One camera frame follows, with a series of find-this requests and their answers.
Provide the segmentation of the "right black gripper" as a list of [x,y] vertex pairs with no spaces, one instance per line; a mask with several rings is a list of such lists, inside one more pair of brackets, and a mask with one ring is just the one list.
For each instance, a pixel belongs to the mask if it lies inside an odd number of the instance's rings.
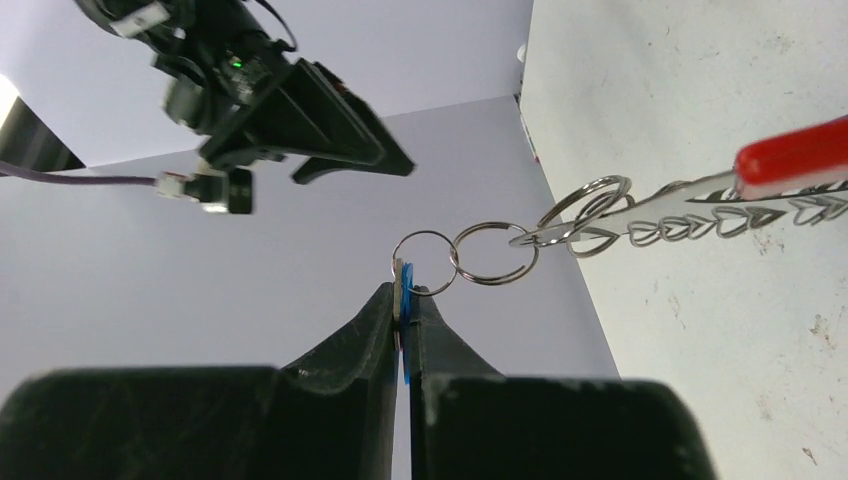
[[416,164],[382,120],[323,65],[286,53],[242,1],[79,1],[107,33],[138,41],[172,79],[166,115],[205,137],[199,157],[216,170],[257,161],[306,161],[292,180],[357,171],[405,177]]

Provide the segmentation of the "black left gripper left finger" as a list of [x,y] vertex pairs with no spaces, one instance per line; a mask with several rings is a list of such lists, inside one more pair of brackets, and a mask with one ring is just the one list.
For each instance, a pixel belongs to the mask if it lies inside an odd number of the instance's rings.
[[393,287],[286,366],[54,370],[1,408],[5,479],[386,479]]

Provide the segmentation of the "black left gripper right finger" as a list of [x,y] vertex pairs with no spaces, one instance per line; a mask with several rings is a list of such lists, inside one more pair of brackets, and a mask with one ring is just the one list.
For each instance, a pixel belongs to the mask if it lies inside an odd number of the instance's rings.
[[643,380],[508,376],[413,296],[405,326],[416,479],[713,479],[694,416]]

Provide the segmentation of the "blue key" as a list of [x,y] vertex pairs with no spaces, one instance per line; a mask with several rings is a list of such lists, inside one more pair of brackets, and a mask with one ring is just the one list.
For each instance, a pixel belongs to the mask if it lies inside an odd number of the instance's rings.
[[413,266],[411,263],[406,263],[402,258],[394,258],[392,260],[392,273],[394,276],[392,315],[395,324],[396,347],[403,367],[404,383],[408,385],[411,368],[405,342],[411,322],[411,297],[414,292]]

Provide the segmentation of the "grey red keyring holder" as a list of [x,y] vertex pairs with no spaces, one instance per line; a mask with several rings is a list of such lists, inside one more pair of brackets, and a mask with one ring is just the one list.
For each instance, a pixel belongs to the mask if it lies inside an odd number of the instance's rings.
[[786,132],[743,147],[732,169],[671,182],[635,200],[632,182],[608,175],[560,200],[513,247],[565,245],[576,258],[598,255],[619,239],[657,242],[731,239],[786,215],[815,226],[847,212],[847,119]]

